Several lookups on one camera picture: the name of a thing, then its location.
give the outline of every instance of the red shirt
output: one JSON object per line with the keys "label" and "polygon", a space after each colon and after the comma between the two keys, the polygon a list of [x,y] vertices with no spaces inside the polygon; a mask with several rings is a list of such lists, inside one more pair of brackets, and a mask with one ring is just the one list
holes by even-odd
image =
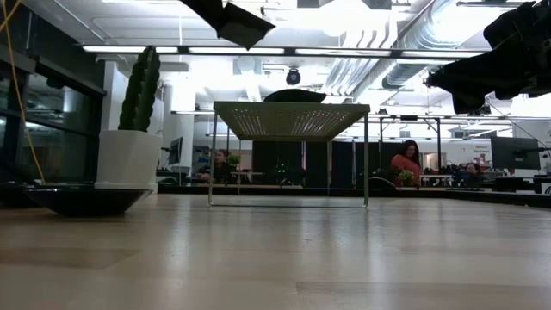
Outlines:
{"label": "red shirt", "polygon": [[390,163],[392,168],[397,168],[401,170],[407,170],[413,172],[413,183],[417,186],[421,184],[421,167],[418,164],[415,164],[411,159],[403,155],[396,155],[393,158],[393,161]]}

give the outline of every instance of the cactus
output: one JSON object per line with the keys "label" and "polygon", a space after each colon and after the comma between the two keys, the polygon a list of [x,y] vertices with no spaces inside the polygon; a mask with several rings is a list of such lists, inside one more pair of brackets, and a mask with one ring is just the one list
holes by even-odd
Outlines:
{"label": "cactus", "polygon": [[160,67],[161,60],[154,46],[149,46],[139,55],[122,103],[119,130],[147,132],[153,114]]}

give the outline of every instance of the person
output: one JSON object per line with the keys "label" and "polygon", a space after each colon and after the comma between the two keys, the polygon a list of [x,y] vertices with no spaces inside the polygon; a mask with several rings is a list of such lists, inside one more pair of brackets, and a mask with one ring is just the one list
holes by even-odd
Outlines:
{"label": "person", "polygon": [[227,150],[216,151],[214,160],[214,174],[210,171],[210,164],[207,164],[197,171],[197,178],[210,180],[211,175],[216,183],[227,183],[232,177],[232,167],[227,163],[230,153]]}
{"label": "person", "polygon": [[390,163],[391,169],[411,171],[413,173],[413,185],[421,185],[421,164],[419,163],[419,147],[413,140],[407,140],[402,144],[400,151]]}
{"label": "person", "polygon": [[480,165],[475,163],[468,163],[465,166],[465,172],[467,177],[465,178],[465,183],[468,186],[474,186],[476,183],[483,182],[485,180],[483,174],[480,170]]}
{"label": "person", "polygon": [[480,165],[475,163],[469,163],[465,167],[465,171],[469,176],[478,176],[480,173]]}

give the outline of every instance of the window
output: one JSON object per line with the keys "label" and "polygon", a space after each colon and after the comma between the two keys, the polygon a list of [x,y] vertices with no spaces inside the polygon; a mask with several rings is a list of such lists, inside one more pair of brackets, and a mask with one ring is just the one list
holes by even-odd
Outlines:
{"label": "window", "polygon": [[3,136],[6,134],[6,118],[0,116],[0,148],[3,147]]}
{"label": "window", "polygon": [[[93,181],[94,150],[97,148],[95,139],[32,122],[27,122],[27,129],[47,182]],[[28,144],[27,133],[22,140],[19,163],[27,167],[35,178],[40,178]]]}
{"label": "window", "polygon": [[86,96],[61,82],[33,74],[28,82],[27,114],[65,127],[96,132],[99,107]]}
{"label": "window", "polygon": [[0,109],[8,108],[10,82],[11,80],[0,77]]}

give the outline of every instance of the black camera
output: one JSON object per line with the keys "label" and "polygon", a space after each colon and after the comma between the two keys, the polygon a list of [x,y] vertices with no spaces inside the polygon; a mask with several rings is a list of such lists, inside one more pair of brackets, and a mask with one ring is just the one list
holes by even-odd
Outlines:
{"label": "black camera", "polygon": [[300,83],[300,73],[299,69],[293,68],[289,69],[289,73],[287,74],[287,85],[296,85]]}

